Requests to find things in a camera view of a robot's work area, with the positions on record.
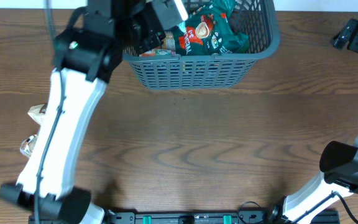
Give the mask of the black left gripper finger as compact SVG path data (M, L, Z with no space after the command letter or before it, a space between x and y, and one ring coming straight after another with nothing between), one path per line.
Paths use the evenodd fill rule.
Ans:
M136 46L135 52L140 55L149 50L161 47L163 40L166 38L164 32L153 32L149 36L143 38Z
M188 19L182 0L153 0L151 3L164 30L171 29Z

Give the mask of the multicolour tissue pack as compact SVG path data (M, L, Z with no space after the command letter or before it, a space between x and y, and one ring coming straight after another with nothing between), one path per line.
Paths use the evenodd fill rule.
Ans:
M139 57L149 59L150 62L154 62L160 66L169 62L170 58L177 58L178 54L174 50L156 48L140 54Z

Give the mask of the orange spaghetti package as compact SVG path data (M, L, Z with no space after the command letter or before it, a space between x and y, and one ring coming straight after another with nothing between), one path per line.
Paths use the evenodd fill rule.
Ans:
M172 31L165 32L162 48L165 50L175 51L175 38Z

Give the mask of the teal small snack packet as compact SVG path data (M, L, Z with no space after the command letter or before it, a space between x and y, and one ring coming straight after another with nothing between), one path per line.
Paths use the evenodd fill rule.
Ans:
M185 33L186 32L186 24L185 24L185 21L179 23L177 25L177 27L179 28L179 30L182 32L182 33Z

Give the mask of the green Nescafe coffee bag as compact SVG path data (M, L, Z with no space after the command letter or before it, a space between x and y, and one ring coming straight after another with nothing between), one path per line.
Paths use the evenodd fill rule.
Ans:
M181 56L246 52L249 36L233 32L229 25L235 5L235 0L210 1L190 14L185 33L177 26L172 29L175 52Z

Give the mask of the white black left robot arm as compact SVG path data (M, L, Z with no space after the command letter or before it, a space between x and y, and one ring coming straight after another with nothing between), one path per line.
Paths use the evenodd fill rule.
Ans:
M50 93L35 147L15 183L0 198L55 223L106 223L109 213L75 187L78 154L93 111L124 49L156 48L165 31L187 20L179 0L88 1L75 9L62 33L52 35Z

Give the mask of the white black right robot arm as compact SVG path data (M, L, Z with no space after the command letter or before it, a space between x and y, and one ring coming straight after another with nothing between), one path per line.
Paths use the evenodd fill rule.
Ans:
M349 19L332 41L336 49L358 54L358 20ZM269 223L311 223L336 201L358 194L358 137L348 145L331 141L319 160L319 172L299 191L274 205Z

